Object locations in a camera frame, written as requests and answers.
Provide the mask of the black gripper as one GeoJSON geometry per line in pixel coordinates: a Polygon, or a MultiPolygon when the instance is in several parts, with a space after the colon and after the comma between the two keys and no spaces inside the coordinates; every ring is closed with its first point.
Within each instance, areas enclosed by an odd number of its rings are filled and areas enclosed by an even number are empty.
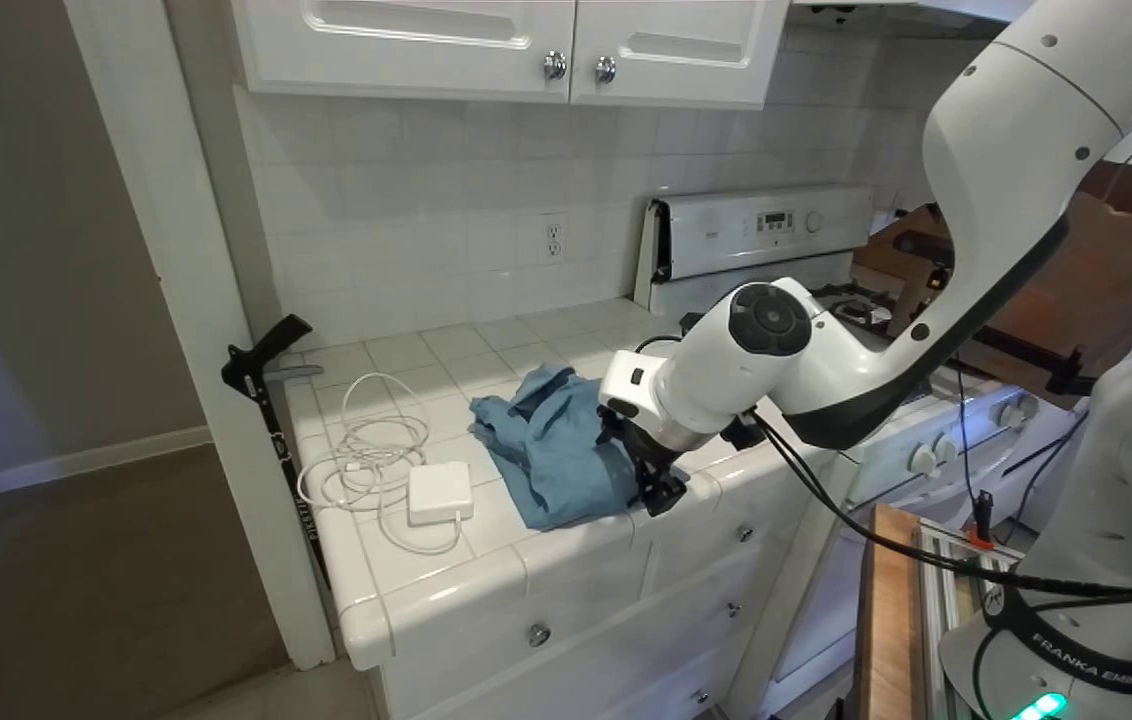
{"type": "Polygon", "coordinates": [[[635,501],[643,505],[643,514],[659,515],[675,510],[680,497],[689,492],[689,480],[675,473],[675,456],[633,426],[629,404],[606,404],[600,426],[625,447],[635,477],[635,501]]]}

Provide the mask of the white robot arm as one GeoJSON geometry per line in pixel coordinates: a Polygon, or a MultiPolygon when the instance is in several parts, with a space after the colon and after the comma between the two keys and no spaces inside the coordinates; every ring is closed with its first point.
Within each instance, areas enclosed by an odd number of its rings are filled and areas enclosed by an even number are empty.
{"type": "MultiPolygon", "coordinates": [[[[924,175],[958,262],[909,328],[860,343],[800,282],[748,282],[667,351],[622,351],[600,407],[649,483],[758,404],[853,447],[929,379],[1069,232],[1082,180],[1132,132],[1132,0],[1034,0],[946,87],[924,175]]],[[[1094,389],[1069,488],[982,617],[942,636],[982,720],[1132,720],[1132,361],[1094,389]]]]}

